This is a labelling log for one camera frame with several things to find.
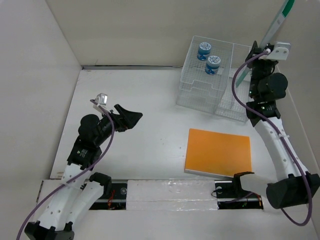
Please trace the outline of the green notebook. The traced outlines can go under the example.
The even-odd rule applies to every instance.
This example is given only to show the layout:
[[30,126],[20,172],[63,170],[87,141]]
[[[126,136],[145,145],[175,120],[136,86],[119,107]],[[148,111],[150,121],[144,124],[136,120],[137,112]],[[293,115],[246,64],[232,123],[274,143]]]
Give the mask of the green notebook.
[[[290,13],[290,11],[294,5],[294,3],[295,3],[295,0],[285,0],[284,1],[283,5],[280,7],[278,13],[276,14],[275,18],[273,19],[269,29],[267,30],[265,36],[263,37],[261,43],[258,44],[258,49],[257,49],[258,51],[265,52],[267,47],[271,47],[271,49],[273,49],[273,45],[276,42],[274,44],[271,44],[271,40],[278,32],[281,25],[284,23],[286,17]],[[244,65],[241,66],[234,74],[233,79],[232,79],[234,81],[234,83],[232,84],[233,87],[237,88],[243,82],[243,80],[245,79],[247,74],[249,73],[250,69],[247,68],[248,63],[249,63],[248,61],[245,61]]]

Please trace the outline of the blue white jar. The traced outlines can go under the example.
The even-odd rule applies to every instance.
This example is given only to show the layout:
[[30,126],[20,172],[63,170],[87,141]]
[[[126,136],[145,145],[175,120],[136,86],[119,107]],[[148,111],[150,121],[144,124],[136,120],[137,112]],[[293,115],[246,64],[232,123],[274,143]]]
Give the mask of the blue white jar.
[[207,58],[205,72],[208,75],[215,75],[221,65],[221,58],[216,55],[210,55]]
[[201,42],[198,45],[197,59],[206,61],[211,53],[212,45],[209,42]]

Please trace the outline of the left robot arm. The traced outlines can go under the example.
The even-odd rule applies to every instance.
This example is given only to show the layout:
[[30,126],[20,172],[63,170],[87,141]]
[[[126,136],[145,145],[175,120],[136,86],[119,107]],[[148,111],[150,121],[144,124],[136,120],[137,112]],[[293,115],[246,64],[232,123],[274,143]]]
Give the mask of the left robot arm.
[[99,198],[107,198],[112,191],[112,178],[93,172],[95,165],[105,156],[101,150],[105,140],[113,141],[116,132],[133,129],[143,117],[141,112],[129,111],[116,104],[108,111],[94,106],[102,117],[88,114],[80,120],[78,137],[67,158],[60,185],[48,194],[35,209],[45,203],[42,215],[36,221],[27,221],[24,233],[30,240],[72,240],[74,228]]

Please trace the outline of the orange notebook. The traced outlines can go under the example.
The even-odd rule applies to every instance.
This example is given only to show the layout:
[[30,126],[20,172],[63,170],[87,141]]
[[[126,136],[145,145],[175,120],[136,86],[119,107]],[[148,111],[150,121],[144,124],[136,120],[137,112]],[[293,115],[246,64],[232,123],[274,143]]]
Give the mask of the orange notebook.
[[206,177],[233,177],[252,171],[248,136],[191,128],[184,172]]

